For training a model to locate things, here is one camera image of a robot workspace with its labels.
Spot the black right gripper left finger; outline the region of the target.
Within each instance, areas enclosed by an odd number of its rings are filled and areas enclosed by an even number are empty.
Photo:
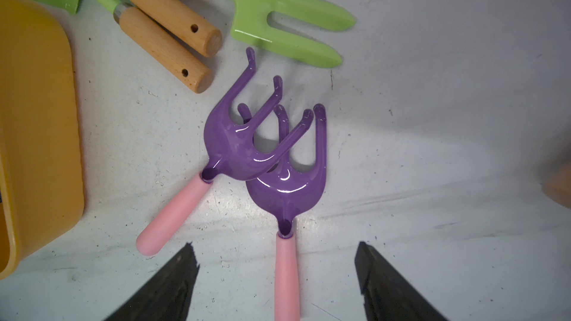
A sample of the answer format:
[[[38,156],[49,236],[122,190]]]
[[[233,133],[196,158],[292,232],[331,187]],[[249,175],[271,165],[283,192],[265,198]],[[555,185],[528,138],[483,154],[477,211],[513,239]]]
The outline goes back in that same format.
[[[200,266],[187,243],[108,320],[186,320]]]

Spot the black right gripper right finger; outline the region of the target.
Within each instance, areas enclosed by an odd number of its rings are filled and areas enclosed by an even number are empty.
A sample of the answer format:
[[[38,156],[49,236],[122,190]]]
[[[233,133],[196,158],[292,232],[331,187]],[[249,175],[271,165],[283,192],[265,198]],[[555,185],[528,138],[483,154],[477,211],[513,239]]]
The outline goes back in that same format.
[[[355,268],[368,321],[446,321],[372,245],[359,243]]]

